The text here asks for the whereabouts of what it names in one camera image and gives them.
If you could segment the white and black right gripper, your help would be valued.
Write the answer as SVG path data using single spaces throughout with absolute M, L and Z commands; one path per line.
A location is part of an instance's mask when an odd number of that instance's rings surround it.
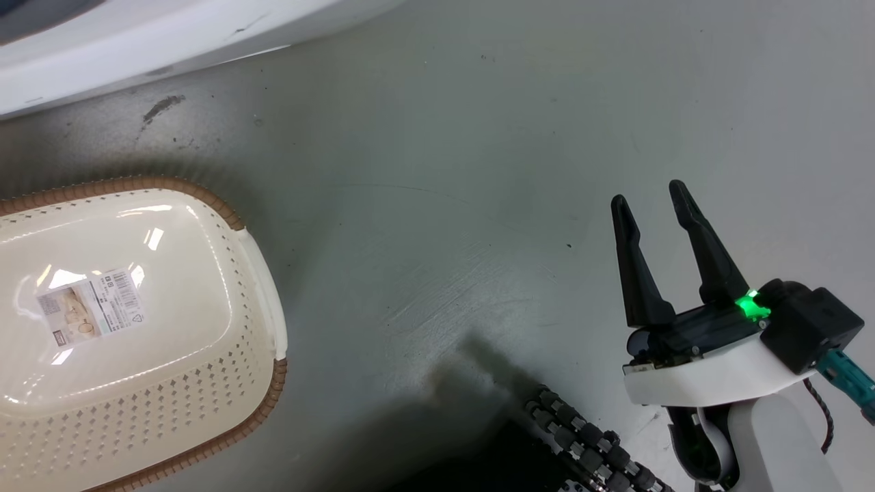
M 762 298 L 749 286 L 681 180 L 669 182 L 670 199 L 686 230 L 702 284 L 704 305 L 676 316 L 660 296 L 643 250 L 641 231 L 625 197 L 610 203 L 632 360 L 623 367 L 635 405 L 702 408 L 775 394 L 815 373 L 799 374 L 762 342 L 771 322 Z

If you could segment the cream plastic laundry basket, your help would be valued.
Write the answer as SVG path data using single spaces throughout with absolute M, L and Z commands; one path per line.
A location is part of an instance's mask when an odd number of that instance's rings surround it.
M 58 348 L 58 270 L 140 268 L 146 321 Z M 286 318 L 243 220 L 169 176 L 0 200 L 0 492 L 134 492 L 250 436 L 287 372 Z

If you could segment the white washing machine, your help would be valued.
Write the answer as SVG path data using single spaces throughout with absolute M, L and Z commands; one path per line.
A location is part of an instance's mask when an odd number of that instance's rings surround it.
M 0 0 L 0 121 L 328 36 L 405 0 Z

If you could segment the paper product label sticker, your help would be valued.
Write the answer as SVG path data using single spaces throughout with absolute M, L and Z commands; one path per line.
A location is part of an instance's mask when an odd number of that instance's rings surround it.
M 54 343 L 58 348 L 69 348 L 143 325 L 142 282 L 143 271 L 138 267 L 90 277 L 58 270 L 36 302 Z

